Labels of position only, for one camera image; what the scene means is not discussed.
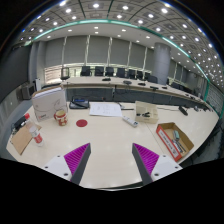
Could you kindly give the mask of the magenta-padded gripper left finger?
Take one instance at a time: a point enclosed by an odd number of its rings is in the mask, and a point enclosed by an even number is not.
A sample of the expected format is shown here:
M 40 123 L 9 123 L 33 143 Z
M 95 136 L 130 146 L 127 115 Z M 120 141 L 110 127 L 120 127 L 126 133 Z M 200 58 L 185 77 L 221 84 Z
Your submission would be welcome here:
M 90 154 L 91 145 L 87 143 L 65 155 L 55 156 L 43 166 L 43 170 L 79 185 Z

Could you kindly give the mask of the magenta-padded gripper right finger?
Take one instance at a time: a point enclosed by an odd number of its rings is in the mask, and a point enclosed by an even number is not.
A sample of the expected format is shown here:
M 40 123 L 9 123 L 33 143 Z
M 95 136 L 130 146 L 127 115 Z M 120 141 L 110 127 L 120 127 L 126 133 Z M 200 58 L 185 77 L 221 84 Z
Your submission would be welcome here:
M 132 154 L 135 158 L 144 185 L 164 178 L 182 169 L 182 167 L 168 155 L 158 155 L 136 143 L 132 145 Z

